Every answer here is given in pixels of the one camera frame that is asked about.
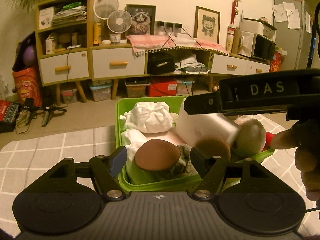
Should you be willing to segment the person right hand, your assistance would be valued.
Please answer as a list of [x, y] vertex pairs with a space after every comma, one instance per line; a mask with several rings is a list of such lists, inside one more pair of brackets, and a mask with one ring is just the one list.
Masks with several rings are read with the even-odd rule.
[[274, 149], [295, 148], [295, 166], [300, 170], [306, 196], [319, 207], [319, 120], [298, 121], [271, 140]]

